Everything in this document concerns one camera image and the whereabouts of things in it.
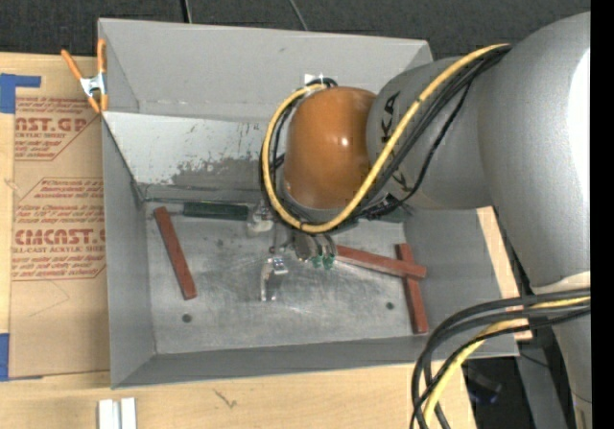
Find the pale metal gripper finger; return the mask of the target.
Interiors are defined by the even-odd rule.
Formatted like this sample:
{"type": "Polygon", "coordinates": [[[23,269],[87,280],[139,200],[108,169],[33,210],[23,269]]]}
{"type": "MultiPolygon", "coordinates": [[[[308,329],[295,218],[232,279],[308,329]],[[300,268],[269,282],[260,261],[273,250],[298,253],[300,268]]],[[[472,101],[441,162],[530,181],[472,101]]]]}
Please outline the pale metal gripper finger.
{"type": "Polygon", "coordinates": [[[262,301],[275,301],[288,273],[289,270],[282,257],[270,257],[261,270],[260,299],[262,301]]]}
{"type": "Polygon", "coordinates": [[[247,235],[257,236],[261,233],[269,232],[273,228],[274,217],[271,209],[264,203],[254,206],[248,213],[247,235]]]}

